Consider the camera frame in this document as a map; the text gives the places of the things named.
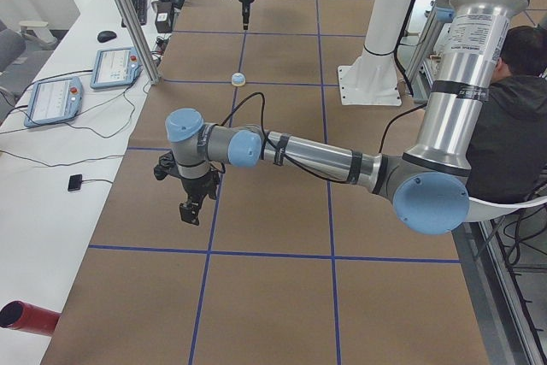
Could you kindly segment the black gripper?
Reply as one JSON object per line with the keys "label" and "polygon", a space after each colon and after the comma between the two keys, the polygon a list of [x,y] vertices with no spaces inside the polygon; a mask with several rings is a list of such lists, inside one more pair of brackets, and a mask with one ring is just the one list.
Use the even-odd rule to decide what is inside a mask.
{"label": "black gripper", "polygon": [[239,0],[242,3],[243,30],[247,31],[250,24],[250,5],[255,0]]}
{"label": "black gripper", "polygon": [[217,189],[221,182],[220,172],[209,170],[205,175],[196,179],[182,177],[181,182],[187,199],[179,204],[180,219],[187,224],[199,225],[199,213],[204,198],[217,199]]}

